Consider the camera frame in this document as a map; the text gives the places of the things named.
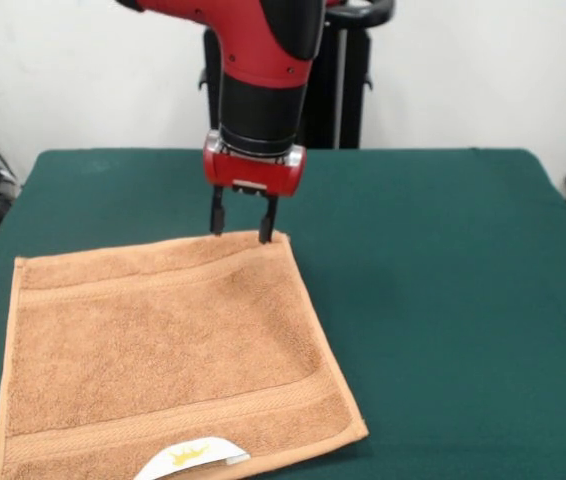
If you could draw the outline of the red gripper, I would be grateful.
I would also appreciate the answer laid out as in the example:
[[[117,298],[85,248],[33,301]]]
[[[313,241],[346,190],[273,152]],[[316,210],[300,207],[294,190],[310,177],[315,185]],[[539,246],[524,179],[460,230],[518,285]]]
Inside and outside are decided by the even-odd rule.
[[[291,197],[297,190],[306,165],[307,150],[293,145],[283,156],[250,157],[229,149],[218,130],[210,130],[203,147],[204,171],[213,187],[210,232],[220,236],[225,228],[224,188],[256,190],[267,201],[259,226],[259,242],[272,241],[278,196]]]

